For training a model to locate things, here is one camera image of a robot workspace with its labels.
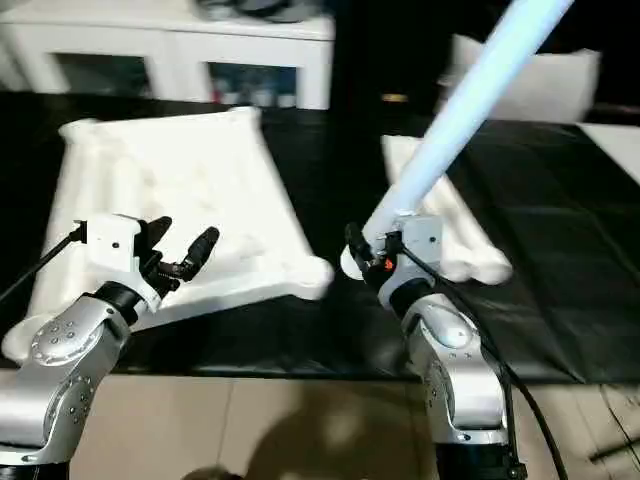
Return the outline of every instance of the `wire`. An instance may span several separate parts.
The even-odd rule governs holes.
[[[533,412],[533,415],[540,426],[540,430],[542,431],[542,435],[544,436],[545,442],[547,443],[547,447],[549,448],[549,452],[551,453],[551,457],[553,458],[553,463],[555,465],[556,471],[558,473],[558,477],[560,480],[568,480],[569,476],[567,475],[567,470],[564,466],[564,462],[562,460],[562,456],[560,455],[560,450],[558,445],[556,444],[555,439],[553,438],[553,434],[549,429],[549,425],[547,424],[546,419],[536,402],[536,399],[533,397],[527,386],[520,379],[520,377],[513,371],[513,369],[507,364],[502,355],[497,348],[497,344],[493,340],[491,334],[489,333],[486,326],[480,320],[480,316],[477,314],[476,309],[471,302],[469,302],[465,296],[459,291],[459,289],[453,285],[449,280],[443,278],[438,272],[436,272],[433,268],[423,262],[415,253],[409,250],[404,244],[402,244],[402,253],[404,253],[407,257],[409,257],[418,267],[424,270],[427,274],[431,275],[436,283],[440,283],[455,300],[467,310],[467,314],[469,315],[471,321],[476,324],[478,331],[480,332],[481,337],[483,337],[483,347],[495,358],[495,360],[500,364],[500,366],[507,373],[508,377],[511,379],[511,382],[522,392],[525,400],[529,404],[529,408]],[[505,397],[509,397],[507,400],[507,422],[509,423],[509,439],[513,442],[513,454],[517,459],[517,447],[515,443],[515,421],[513,418],[513,404],[511,395],[506,395],[506,393],[511,393],[509,391],[505,391]]]
[[[71,242],[77,242],[83,240],[83,236],[86,234],[86,224],[81,224],[76,230],[69,233],[66,237],[60,241],[55,247],[53,247],[49,252],[45,254],[40,260],[38,260],[34,265],[29,267],[29,269],[24,272],[20,277],[13,282],[4,292],[0,294],[0,305],[9,298],[18,288],[20,288],[25,281],[27,281],[30,277],[38,273],[42,267],[44,267],[47,263],[49,263],[56,255],[58,255],[62,250],[64,250],[67,245]]]

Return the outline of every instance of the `beige floor tile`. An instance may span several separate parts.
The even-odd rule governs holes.
[[[605,465],[592,464],[588,457],[595,444],[577,408],[574,387],[531,388],[551,429],[569,478],[581,480],[609,479]],[[522,394],[514,390],[514,410],[520,457],[532,480],[556,479],[551,454],[540,427]]]
[[[410,385],[407,390],[418,430],[421,478],[435,479],[437,478],[435,453],[422,403],[422,389],[419,385]],[[559,445],[569,478],[609,479],[607,469],[603,465],[592,465],[588,461],[588,455],[594,451],[595,446],[571,391],[567,391],[565,387],[534,388],[532,391]],[[518,450],[521,460],[527,465],[529,478],[531,480],[557,478],[544,437],[524,397],[518,391],[514,394],[514,409]]]
[[[180,480],[217,462],[231,381],[109,376],[98,389],[71,478]]]
[[[417,479],[404,386],[237,380],[220,463],[247,480]]]
[[[615,392],[612,393],[609,388],[607,388],[606,391],[608,394],[611,394],[610,401],[612,407],[615,408],[616,405],[614,404],[617,403],[617,410],[618,413],[620,413],[620,404],[616,400]],[[575,387],[574,395],[578,408],[594,439],[597,450],[603,450],[624,442],[624,435],[607,409],[607,404],[598,387]],[[630,415],[626,417],[621,416],[620,419],[629,426]],[[640,478],[640,466],[635,463],[629,451],[622,451],[616,455],[607,457],[604,460],[604,464],[610,472],[611,477],[615,480]]]

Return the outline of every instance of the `black tablecloth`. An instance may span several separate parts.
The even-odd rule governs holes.
[[[0,106],[0,287],[40,254],[64,151],[59,126],[216,110],[34,94],[1,94]],[[380,122],[364,120],[263,114],[263,134],[302,228],[334,266],[345,224],[366,220],[387,188],[383,132],[371,127]],[[390,124],[384,133],[419,135],[427,119]],[[463,288],[516,371],[529,382],[640,381],[640,187],[577,127],[550,124],[488,122],[449,174],[515,267],[502,286]],[[283,297],[136,333],[117,371],[413,378],[397,321],[365,285],[336,272],[321,301]],[[2,307],[0,333],[21,318],[29,295],[27,287]]]

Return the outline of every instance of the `light blue tube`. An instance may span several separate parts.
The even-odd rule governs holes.
[[[482,55],[427,130],[398,181],[363,228],[376,250],[402,212],[413,211],[485,121],[520,69],[536,53],[573,0],[515,0]]]

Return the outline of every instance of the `white cabinet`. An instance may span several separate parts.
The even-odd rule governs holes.
[[[328,108],[327,17],[208,22],[189,0],[31,0],[0,23],[37,92]]]
[[[30,24],[7,28],[37,92],[183,97],[171,45],[160,31]]]
[[[328,107],[331,43],[174,33],[185,100]]]

